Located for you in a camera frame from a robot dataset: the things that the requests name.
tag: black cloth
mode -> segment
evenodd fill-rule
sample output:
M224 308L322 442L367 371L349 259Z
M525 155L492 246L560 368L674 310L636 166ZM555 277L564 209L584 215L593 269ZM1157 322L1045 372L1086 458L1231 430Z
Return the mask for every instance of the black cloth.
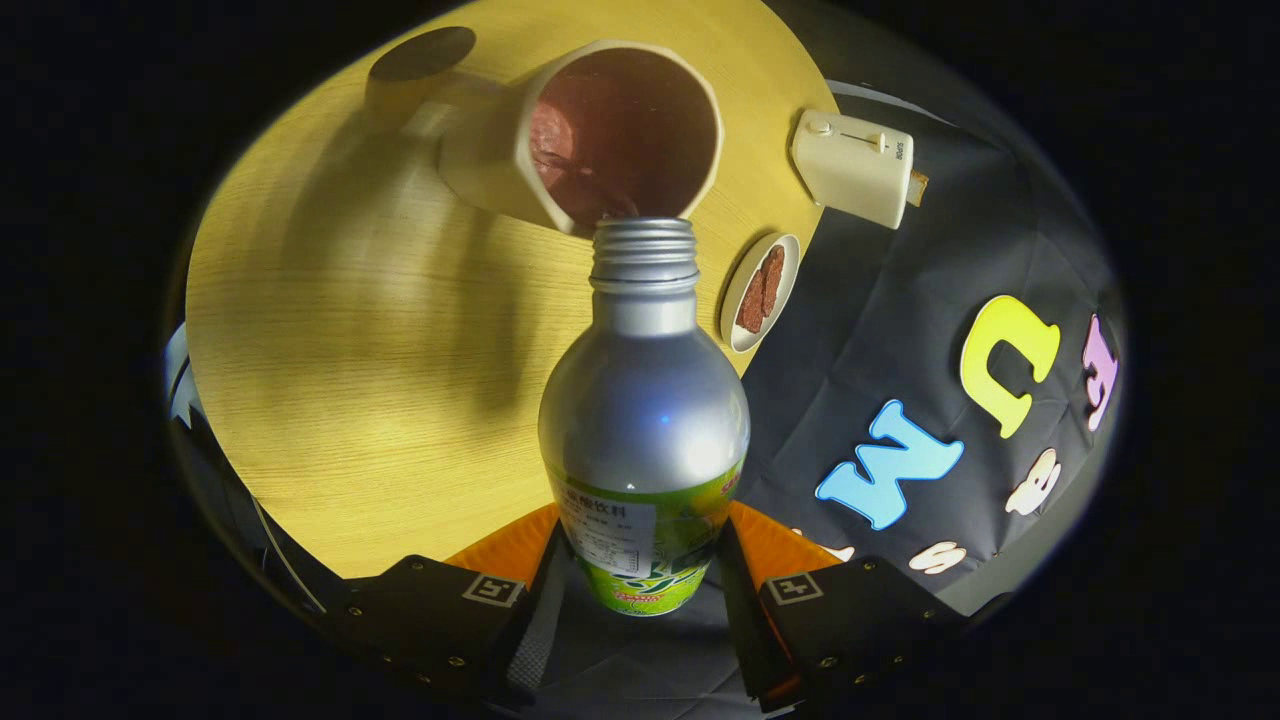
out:
M1124 405L1124 307L1101 238L1046 168L910 109L837 99L842 114L910 133L915 168L929 184L897 231L823 214L786 309L744 377L753 436L739 498L814 542L852 546L904 570L914 555L954 541L968 551L960 565L913 571L938 591L1052 509L1094 443L1114 432ZM992 375L1014 395L1033 396L1007 439L960 383L964 340L997 295L1018 297L1061 331L1043 383L1007 343L992 352ZM1097 433L1085 425L1080 361L1094 313L1121 372ZM891 398L927 433L960 439L965 450L942 479L900 483L908 511L876 532L849 507L815 498L814 488L854 459L856 445L890 442L868 428ZM1006 498L1047 447L1062 464L1053 491L1030 515L1006 512Z

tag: black background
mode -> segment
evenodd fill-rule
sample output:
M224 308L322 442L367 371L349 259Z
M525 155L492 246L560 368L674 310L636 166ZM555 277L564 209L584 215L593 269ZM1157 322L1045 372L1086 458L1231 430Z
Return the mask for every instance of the black background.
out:
M983 88L1093 210L1129 293L1133 423L1076 538L928 683L899 688L897 714L1261 714L1277 676L1276 473L1251 466L1262 441L1239 445L1270 423L1260 373L1275 263L1261 219L1276 102L1263 42L1276 22L1208 3L1023 5L856 9ZM37 716L429 715L275 606L212 539L177 482L152 388L175 254L221 173L312 85L443 6L45 8L14 20L10 45L14 156L35 160L9 165L10 263L33 281L10 286L9 304L31 451L13 480L18 700ZM1068 565L1091 570L1056 573Z

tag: silver aluminum bottle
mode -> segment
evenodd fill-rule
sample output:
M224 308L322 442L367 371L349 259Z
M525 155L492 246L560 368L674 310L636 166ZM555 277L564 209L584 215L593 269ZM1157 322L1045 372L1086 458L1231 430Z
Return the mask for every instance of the silver aluminum bottle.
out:
M625 615L669 612L698 589L750 439L737 372L698 327L695 255L687 220L598 225L593 322L538 418L579 565Z

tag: small white bowl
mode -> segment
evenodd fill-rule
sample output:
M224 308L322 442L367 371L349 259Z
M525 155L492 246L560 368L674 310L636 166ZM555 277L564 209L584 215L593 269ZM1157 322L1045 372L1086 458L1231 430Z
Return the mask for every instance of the small white bowl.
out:
M773 250L774 245L782 246L782 277L778 278L778 299L773 302L773 313L760 323L760 332L751 331L737 324L737 311L742 309L742 300L746 297L746 286L751 284L751 277L760 269L764 258ZM721 340L728 345L733 352L746 352L755 347L777 322L778 315L787 304L791 295L791 286L796 282L796 272L800 269L800 241L796 236L787 233L771 233L755 241L755 245L746 251L737 269L733 270L733 279L728 283L724 293L724 304L721 305Z

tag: foam letter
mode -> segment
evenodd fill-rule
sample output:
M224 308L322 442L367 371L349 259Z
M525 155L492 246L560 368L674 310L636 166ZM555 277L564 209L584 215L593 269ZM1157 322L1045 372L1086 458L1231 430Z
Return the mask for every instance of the foam letter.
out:
M818 488L814 497L835 500L883 530L906 512L906 498L899 480L936 480L951 471L964 455L960 441L943 445L902 415L902 401L890 400L872 420L876 439L890 438L902 447L859 445L854 451L870 479L863 478L852 462L841 462Z
M1048 497L1060 474L1062 464L1057 461L1057 451L1051 447L1041 452L1027 479L1005 501L1005 512L1016 510L1019 515L1030 515Z
M965 555L969 555L969 551L956 547L956 543L951 541L940 542L913 557L906 566L913 570L924 570L925 575L937 575L955 568L964 560Z
M1094 407L1093 413L1089 413L1089 430L1097 430L1102 414L1107 411L1111 388L1116 384L1116 372L1120 369L1120 364L1111 356L1107 341L1102 338L1097 315L1089 319L1089 340L1084 342L1083 360L1084 370L1093 370L1093 377L1084 380L1084 391L1089 393L1089 402Z
M1000 437L1009 438L1027 419L1032 396L1014 397L987 372L987 357L1000 341L1021 352L1032 364L1032 379L1042 383L1053 366L1061 333L1057 325L1046 325L1030 307L1010 295L992 297L973 320L960 351L960 384L974 402L1000 421Z

